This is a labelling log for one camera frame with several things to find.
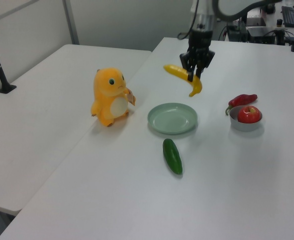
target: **yellow banana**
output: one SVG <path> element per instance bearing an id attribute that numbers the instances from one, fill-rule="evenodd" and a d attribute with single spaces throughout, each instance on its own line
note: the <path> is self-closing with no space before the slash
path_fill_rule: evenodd
<path id="1" fill-rule="evenodd" d="M 189 94 L 189 97 L 194 96 L 195 94 L 199 94 L 202 89 L 203 85 L 199 77 L 196 75 L 193 76 L 192 81 L 188 81 L 188 73 L 186 69 L 183 69 L 180 66 L 176 65 L 165 65 L 163 68 L 170 74 L 175 75 L 176 77 L 185 80 L 192 86 L 192 92 Z"/>

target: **pepper stem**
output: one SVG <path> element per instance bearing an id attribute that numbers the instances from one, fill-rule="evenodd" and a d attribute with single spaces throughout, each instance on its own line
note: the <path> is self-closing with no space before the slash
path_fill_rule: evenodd
<path id="1" fill-rule="evenodd" d="M 228 111 L 230 111 L 231 109 L 233 108 L 233 106 L 232 105 L 229 105 L 227 108 L 226 108 L 226 110 L 225 110 L 225 114 L 226 114 L 226 116 L 228 116 Z"/>

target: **orange plush toy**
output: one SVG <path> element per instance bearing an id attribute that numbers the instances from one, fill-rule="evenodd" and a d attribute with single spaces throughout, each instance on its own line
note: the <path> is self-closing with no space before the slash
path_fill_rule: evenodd
<path id="1" fill-rule="evenodd" d="M 91 115 L 106 127 L 114 120 L 128 115 L 128 102 L 135 106 L 136 98 L 126 87 L 126 81 L 117 68 L 104 68 L 97 71 L 93 80 L 94 102 Z"/>

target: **apple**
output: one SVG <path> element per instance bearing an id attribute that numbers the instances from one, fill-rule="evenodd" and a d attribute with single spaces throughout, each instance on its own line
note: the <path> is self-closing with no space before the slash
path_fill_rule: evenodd
<path id="1" fill-rule="evenodd" d="M 244 106 L 240 109 L 237 119 L 240 123 L 253 124 L 261 119 L 261 112 L 257 107 L 251 105 Z"/>

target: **cucumber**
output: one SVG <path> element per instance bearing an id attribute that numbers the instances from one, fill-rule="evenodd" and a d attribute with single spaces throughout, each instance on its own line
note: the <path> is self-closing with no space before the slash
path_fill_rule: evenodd
<path id="1" fill-rule="evenodd" d="M 169 168 L 175 174 L 183 174 L 182 160 L 173 140 L 165 139 L 162 143 L 162 151 Z"/>

